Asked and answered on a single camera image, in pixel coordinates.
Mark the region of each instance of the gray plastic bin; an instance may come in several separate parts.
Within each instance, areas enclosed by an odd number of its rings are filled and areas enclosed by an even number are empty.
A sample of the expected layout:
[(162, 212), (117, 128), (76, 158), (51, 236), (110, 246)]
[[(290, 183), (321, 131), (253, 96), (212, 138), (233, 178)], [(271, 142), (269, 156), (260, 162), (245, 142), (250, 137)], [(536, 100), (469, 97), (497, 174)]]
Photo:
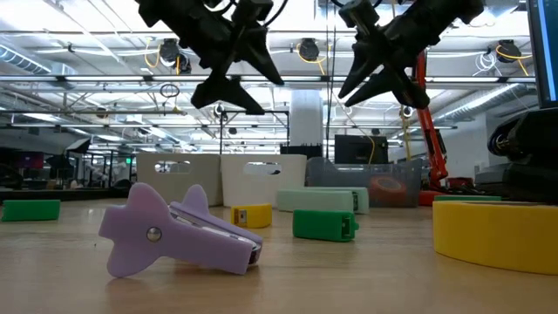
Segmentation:
[(419, 205), (422, 160), (397, 165), (334, 165), (316, 157), (308, 160), (310, 187), (365, 187), (370, 206), (409, 208)]

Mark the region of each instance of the green block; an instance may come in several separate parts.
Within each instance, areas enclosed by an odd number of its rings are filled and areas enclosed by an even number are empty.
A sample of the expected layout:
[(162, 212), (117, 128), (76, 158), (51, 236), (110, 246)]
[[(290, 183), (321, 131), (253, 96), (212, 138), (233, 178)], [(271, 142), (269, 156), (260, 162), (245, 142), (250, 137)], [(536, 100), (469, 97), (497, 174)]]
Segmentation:
[(357, 230), (353, 213), (297, 209), (293, 214), (294, 237), (349, 242), (355, 238)]
[(366, 188), (363, 189), (282, 189), (277, 192), (277, 208), (289, 212), (305, 209), (367, 214), (369, 211), (368, 192)]
[(438, 195), (434, 201), (501, 201), (499, 196), (484, 195)]
[(59, 200), (4, 201), (3, 222), (34, 222), (57, 220)]

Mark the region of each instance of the yellow tape roll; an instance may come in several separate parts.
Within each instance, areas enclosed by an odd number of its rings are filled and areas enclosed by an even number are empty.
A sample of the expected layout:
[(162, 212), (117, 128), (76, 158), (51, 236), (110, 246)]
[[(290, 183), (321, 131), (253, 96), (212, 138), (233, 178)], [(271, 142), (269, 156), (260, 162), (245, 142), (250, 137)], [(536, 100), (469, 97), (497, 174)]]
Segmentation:
[(271, 204), (234, 206), (230, 223), (249, 229), (266, 228), (271, 224)]
[(434, 248), (480, 265), (558, 275), (558, 207), (435, 201)]

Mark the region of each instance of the purple plastic toy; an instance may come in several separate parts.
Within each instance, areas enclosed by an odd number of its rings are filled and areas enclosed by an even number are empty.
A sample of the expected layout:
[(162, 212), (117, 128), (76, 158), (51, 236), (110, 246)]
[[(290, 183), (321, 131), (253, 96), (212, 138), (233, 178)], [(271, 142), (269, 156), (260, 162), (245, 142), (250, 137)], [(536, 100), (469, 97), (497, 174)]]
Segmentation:
[(145, 183), (133, 185), (125, 206), (106, 209), (99, 235), (114, 242), (111, 275), (137, 274), (161, 256), (240, 275), (257, 261), (261, 237), (211, 216), (202, 187), (191, 187), (171, 210)]

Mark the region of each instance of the metal screw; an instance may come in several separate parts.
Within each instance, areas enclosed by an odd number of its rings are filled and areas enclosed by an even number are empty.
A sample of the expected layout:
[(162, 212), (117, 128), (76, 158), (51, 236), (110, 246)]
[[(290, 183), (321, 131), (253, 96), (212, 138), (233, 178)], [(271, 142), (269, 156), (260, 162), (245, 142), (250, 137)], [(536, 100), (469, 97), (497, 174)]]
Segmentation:
[(163, 233), (157, 227), (151, 227), (147, 231), (147, 240), (149, 240), (151, 242), (158, 242), (162, 236), (163, 236)]

